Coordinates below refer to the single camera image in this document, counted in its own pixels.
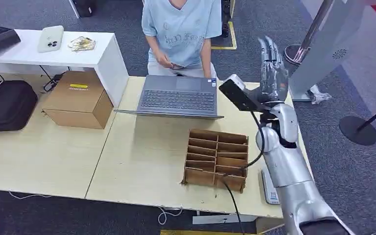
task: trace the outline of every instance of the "person's hand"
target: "person's hand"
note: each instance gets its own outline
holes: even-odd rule
[[[204,70],[204,78],[211,78],[211,71],[210,70]]]
[[[154,53],[154,55],[155,55],[158,63],[160,65],[162,65],[163,67],[165,67],[167,69],[170,69],[170,68],[173,67],[172,63],[168,59],[168,56],[166,54],[164,54],[162,51],[157,51],[156,53]]]

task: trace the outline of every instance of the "cardboard divider insert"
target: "cardboard divider insert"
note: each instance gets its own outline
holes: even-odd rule
[[[188,145],[188,153],[196,153],[201,155],[214,156],[216,154],[215,149],[202,148],[197,146]]]
[[[247,153],[248,146],[235,143],[218,143],[217,152]]]
[[[227,165],[227,166],[236,166],[243,167],[247,165],[247,160],[245,159],[236,159],[236,158],[217,158],[217,165]]]
[[[248,136],[191,129],[188,137],[183,183],[242,192],[248,161]]]
[[[224,181],[231,190],[241,191],[246,183],[246,178],[241,176],[229,175],[224,177]],[[216,174],[214,178],[214,185],[218,188],[226,188],[223,183],[223,174]]]
[[[189,184],[209,186],[214,182],[214,173],[185,167],[184,181]]]
[[[197,161],[215,161],[214,156],[209,155],[202,155],[202,154],[195,154],[195,153],[187,153],[187,160],[197,160]]]
[[[220,153],[217,153],[217,157],[247,159],[247,153],[226,153],[226,152],[220,152]]]
[[[210,172],[214,172],[215,162],[211,161],[196,161],[196,160],[187,160],[185,162],[185,167],[202,169]]]
[[[236,166],[216,165],[215,172],[246,177],[246,170]]]
[[[188,145],[202,147],[202,148],[216,149],[217,141],[208,141],[208,140],[190,138],[188,140]]]
[[[217,141],[218,134],[215,132],[209,132],[205,130],[192,129],[189,132],[189,137],[201,140]]]
[[[236,143],[236,144],[248,144],[247,136],[235,135],[229,133],[221,133],[218,135],[218,142],[222,143]]]

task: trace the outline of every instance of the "smartphone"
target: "smartphone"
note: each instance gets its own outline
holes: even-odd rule
[[[266,198],[266,202],[271,205],[279,205],[280,201],[278,193],[273,186],[273,182],[269,174],[269,169],[267,169],[266,166],[264,166],[263,170],[261,171],[261,177],[263,178],[264,197]]]
[[[44,28],[38,42],[38,52],[43,53],[59,50],[63,33],[64,27],[61,25]]]

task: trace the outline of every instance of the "wooden table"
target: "wooden table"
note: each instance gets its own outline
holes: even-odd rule
[[[137,108],[143,84],[143,77],[129,79],[119,109]],[[180,184],[191,128],[248,135],[249,160],[259,153],[254,141],[258,128],[250,113],[240,112],[221,92],[217,94],[218,115],[225,118],[215,121],[117,113],[86,199],[235,212],[227,190]],[[287,103],[292,104],[290,97]],[[307,160],[301,137],[300,146]],[[265,202],[260,175],[264,164],[261,159],[249,168],[244,192],[234,192],[234,197],[241,214],[282,218],[280,206]]]
[[[143,84],[144,77],[129,78],[120,109],[136,109]],[[253,88],[258,83],[246,85]],[[217,93],[218,114],[225,116],[220,120],[113,112],[104,130],[56,125],[41,113],[44,99],[45,95],[23,130],[0,133],[0,190],[235,212],[225,189],[180,184],[190,128],[248,135],[249,160],[259,153],[254,141],[257,126],[250,113],[238,111],[222,93]],[[286,102],[292,104],[290,97]],[[299,145],[307,161],[301,136]],[[259,232],[282,224],[280,206],[268,205],[264,199],[263,165],[261,159],[250,167],[244,192],[234,192],[240,213],[260,218]]]

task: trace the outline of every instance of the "light blue t-shirt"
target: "light blue t-shirt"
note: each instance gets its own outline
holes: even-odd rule
[[[174,64],[200,64],[204,39],[221,35],[221,27],[221,0],[187,0],[181,10],[169,0],[145,0],[143,32],[156,36],[160,50]],[[151,49],[149,61],[156,61]]]

